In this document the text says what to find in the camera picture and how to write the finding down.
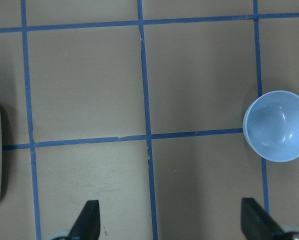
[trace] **bowl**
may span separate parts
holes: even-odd
[[[243,133],[264,159],[288,162],[299,157],[299,96],[271,91],[255,100],[243,119]]]

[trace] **bowl rim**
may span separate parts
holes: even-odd
[[[292,161],[292,160],[295,160],[299,157],[299,153],[296,154],[295,156],[293,157],[290,157],[290,158],[287,158],[287,159],[284,159],[284,160],[278,160],[278,159],[273,159],[273,158],[268,158],[266,156],[264,156],[263,154],[261,154],[256,148],[255,146],[253,146],[253,144],[251,143],[251,140],[250,140],[250,137],[249,137],[249,133],[248,133],[248,128],[247,128],[247,124],[248,124],[248,119],[249,119],[249,115],[250,115],[250,112],[251,110],[253,109],[253,107],[255,106],[255,104],[262,98],[264,98],[265,96],[268,96],[268,95],[272,95],[272,94],[276,94],[276,93],[284,93],[284,94],[288,94],[288,95],[292,95],[293,97],[296,97],[297,99],[299,99],[299,95],[293,93],[293,92],[290,92],[290,91],[286,91],[286,90],[275,90],[275,91],[270,91],[270,92],[267,92],[265,93],[264,95],[260,96],[259,98],[257,98],[247,109],[246,113],[245,113],[245,121],[243,121],[243,133],[244,133],[244,136],[248,142],[248,144],[251,146],[251,148],[258,154],[260,155],[262,158],[266,159],[266,160],[269,160],[269,161],[272,161],[272,162],[276,162],[276,163],[284,163],[284,162],[289,162],[289,161]]]

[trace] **screw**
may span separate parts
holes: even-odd
[[[295,233],[293,234],[293,236],[291,237],[292,240],[299,240],[299,234]]]

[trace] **light blue bowl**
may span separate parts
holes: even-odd
[[[243,120],[246,141],[261,157],[288,162],[299,157],[299,96],[271,91],[255,100]]]

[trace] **grid square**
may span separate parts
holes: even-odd
[[[26,15],[28,26],[138,19],[135,0],[31,0],[26,2]]]
[[[268,161],[267,172],[271,216],[281,226],[299,228],[299,158]]]
[[[147,25],[145,40],[152,133],[242,127],[257,98],[252,20]]]
[[[29,142],[22,34],[0,33],[0,114],[3,145]]]
[[[28,33],[34,139],[145,133],[137,26]]]
[[[21,3],[15,0],[0,0],[0,28],[20,27]]]
[[[143,0],[144,19],[175,19],[253,14],[251,0]]]
[[[153,140],[158,238],[243,239],[241,198],[261,205],[261,160],[242,134]]]
[[[30,151],[4,151],[2,161],[0,239],[36,239]]]
[[[299,95],[299,18],[261,20],[259,32],[264,93]]]
[[[258,0],[260,14],[299,13],[299,0]]]
[[[36,156],[43,238],[70,229],[97,199],[100,240],[153,239],[146,141],[42,147]]]

